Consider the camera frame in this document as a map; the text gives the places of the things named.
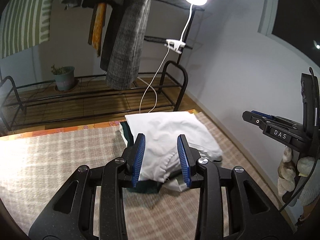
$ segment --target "striped curtain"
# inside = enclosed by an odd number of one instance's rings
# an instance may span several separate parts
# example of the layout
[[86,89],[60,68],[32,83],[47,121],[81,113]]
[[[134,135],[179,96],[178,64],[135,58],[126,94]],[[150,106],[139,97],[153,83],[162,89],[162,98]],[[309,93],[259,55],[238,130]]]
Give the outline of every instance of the striped curtain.
[[9,1],[0,21],[1,58],[49,40],[52,1]]

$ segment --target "metal screw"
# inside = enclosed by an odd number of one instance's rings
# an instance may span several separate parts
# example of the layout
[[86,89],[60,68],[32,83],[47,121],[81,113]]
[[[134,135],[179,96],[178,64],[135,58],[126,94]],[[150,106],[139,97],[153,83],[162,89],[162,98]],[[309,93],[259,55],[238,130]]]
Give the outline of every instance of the metal screw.
[[86,165],[81,165],[81,166],[78,168],[78,171],[79,171],[79,172],[85,172],[87,169],[88,169],[88,166],[86,166]]
[[198,159],[198,162],[199,162],[200,164],[207,164],[207,163],[208,163],[208,159],[206,159],[206,158],[200,158],[200,159]]
[[121,157],[116,158],[116,159],[115,159],[115,163],[116,163],[116,164],[124,163],[124,158],[121,158]]
[[237,173],[242,173],[242,172],[244,172],[244,168],[242,168],[241,166],[236,166],[236,167],[235,167],[235,171],[236,171]]

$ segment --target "potted plant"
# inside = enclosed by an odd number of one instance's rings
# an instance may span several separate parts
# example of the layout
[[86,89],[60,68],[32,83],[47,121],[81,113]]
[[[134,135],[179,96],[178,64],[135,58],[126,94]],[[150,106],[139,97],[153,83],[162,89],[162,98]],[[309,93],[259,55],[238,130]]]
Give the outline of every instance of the potted plant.
[[75,84],[75,67],[58,67],[54,64],[51,66],[51,73],[54,75],[54,79],[59,91],[67,91],[73,88]]

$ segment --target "metal rack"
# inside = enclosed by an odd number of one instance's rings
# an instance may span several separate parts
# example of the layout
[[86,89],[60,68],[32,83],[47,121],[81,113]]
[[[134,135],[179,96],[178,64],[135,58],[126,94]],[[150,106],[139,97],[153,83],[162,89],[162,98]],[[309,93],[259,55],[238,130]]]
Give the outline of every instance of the metal rack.
[[[157,0],[157,1],[164,2],[166,4],[170,4],[172,6],[176,6],[176,7],[181,8],[181,9],[189,10],[189,5],[186,4],[185,0]],[[196,11],[204,11],[204,9],[199,7],[199,6],[194,6],[194,10],[193,10],[192,15],[191,15],[190,23],[188,25],[185,37],[183,39],[183,42],[185,42],[185,43],[187,41],[187,38],[188,38],[188,35],[189,35],[189,32],[190,32],[190,28],[191,28],[191,25],[192,25],[192,21],[193,21],[193,18],[194,18],[194,15],[195,15]],[[149,41],[149,42],[156,42],[156,43],[164,44],[166,39],[165,38],[160,38],[160,37],[145,36],[144,40],[145,41]],[[186,49],[192,49],[192,47],[188,46],[188,45],[186,45],[185,48]],[[187,84],[188,84],[188,74],[187,74],[186,70],[184,69],[184,67],[179,65],[180,60],[181,60],[181,56],[182,56],[182,53],[179,55],[177,62],[167,61],[165,63],[165,65],[164,65],[163,71],[158,73],[158,74],[161,74],[160,83],[159,83],[159,85],[153,86],[153,88],[157,89],[157,93],[158,94],[162,93],[170,103],[168,103],[166,105],[156,106],[155,108],[173,106],[174,107],[173,111],[177,111],[179,109],[181,100],[183,98],[183,95],[185,93],[185,90],[186,90]],[[178,68],[178,69],[180,69],[182,71],[182,74],[183,74],[183,77],[184,77],[183,84],[180,84],[175,78],[173,78],[167,72],[167,68],[168,68],[169,65],[173,65],[174,67],[176,67],[176,68]],[[154,75],[156,73],[155,72],[139,73],[139,75],[141,75],[141,74],[153,74]],[[103,77],[103,76],[105,76],[105,75],[81,76],[81,77],[76,77],[76,78],[78,78],[78,79],[96,78],[96,77]],[[164,84],[165,77],[168,77],[172,81],[173,84]],[[48,97],[44,97],[44,98],[36,98],[36,99],[22,101],[20,99],[18,90],[25,89],[25,88],[28,88],[28,87],[32,87],[32,86],[35,86],[35,85],[53,83],[54,80],[38,82],[38,83],[33,83],[33,84],[17,87],[15,85],[15,83],[14,83],[13,78],[11,76],[6,76],[6,77],[2,78],[2,76],[0,75],[0,78],[1,78],[0,79],[0,88],[6,82],[9,82],[9,81],[11,82],[11,85],[12,85],[11,90],[9,91],[7,96],[4,98],[2,104],[0,105],[0,118],[2,119],[2,122],[4,123],[4,125],[5,125],[5,127],[6,127],[6,129],[8,131],[12,131],[17,127],[21,128],[21,127],[27,127],[27,126],[31,126],[31,125],[40,125],[40,124],[45,124],[45,123],[53,123],[53,122],[61,122],[61,121],[71,121],[71,120],[76,120],[76,119],[94,118],[94,117],[106,116],[106,115],[111,115],[111,114],[120,114],[120,113],[139,111],[139,109],[131,109],[131,110],[123,110],[123,111],[114,111],[114,112],[111,112],[111,113],[108,112],[108,113],[103,113],[103,114],[92,114],[92,115],[85,115],[85,116],[75,116],[75,117],[70,117],[70,118],[62,118],[62,119],[55,119],[55,120],[49,120],[49,121],[40,121],[40,122],[30,122],[30,123],[23,123],[23,124],[16,123],[16,121],[15,121],[19,111],[22,111],[24,114],[26,114],[27,108],[30,107],[30,106],[40,106],[40,105],[44,105],[44,104],[65,102],[65,101],[75,100],[75,99],[102,98],[102,97],[108,97],[108,96],[113,96],[113,95],[143,94],[145,89],[147,88],[147,86],[140,87],[140,86],[137,85],[136,82],[134,82],[133,83],[134,87],[132,87],[131,89],[128,89],[128,90],[118,91],[118,90],[110,90],[109,89],[109,90],[97,90],[97,91],[88,91],[88,92],[80,92],[80,93],[64,93],[64,94],[58,94],[58,95],[48,96]],[[180,87],[181,88],[176,102],[174,102],[165,93],[165,91],[163,91],[163,88],[173,88],[173,87]],[[16,102],[14,102],[14,103],[6,103],[7,99],[9,98],[9,96],[11,95],[12,92],[14,92],[14,94],[15,94]],[[16,112],[15,112],[12,120],[7,120],[6,117],[4,116],[3,112],[2,112],[2,109],[4,107],[10,107],[10,106],[13,106],[13,107],[17,106],[17,108],[16,108]]]

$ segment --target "gray plant pot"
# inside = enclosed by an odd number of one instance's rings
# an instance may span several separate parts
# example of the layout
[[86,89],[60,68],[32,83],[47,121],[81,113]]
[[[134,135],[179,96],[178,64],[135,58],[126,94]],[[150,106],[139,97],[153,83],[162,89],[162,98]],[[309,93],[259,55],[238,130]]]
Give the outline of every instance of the gray plant pot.
[[67,66],[68,72],[62,75],[54,75],[54,79],[59,91],[67,91],[75,84],[75,67]]

